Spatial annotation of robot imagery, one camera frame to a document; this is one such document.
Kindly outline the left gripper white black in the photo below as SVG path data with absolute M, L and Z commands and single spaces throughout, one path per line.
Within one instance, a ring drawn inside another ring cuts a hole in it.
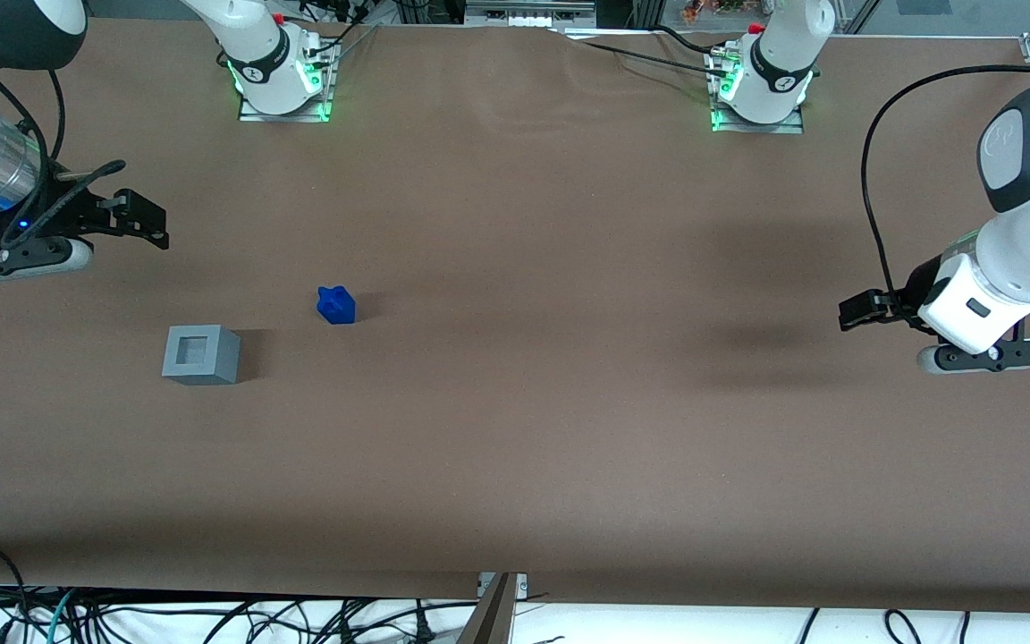
M 842 333 L 908 307 L 965 353 L 984 353 L 1030 314 L 1030 262 L 1022 257 L 940 255 L 913 270 L 904 289 L 863 291 L 839 302 Z

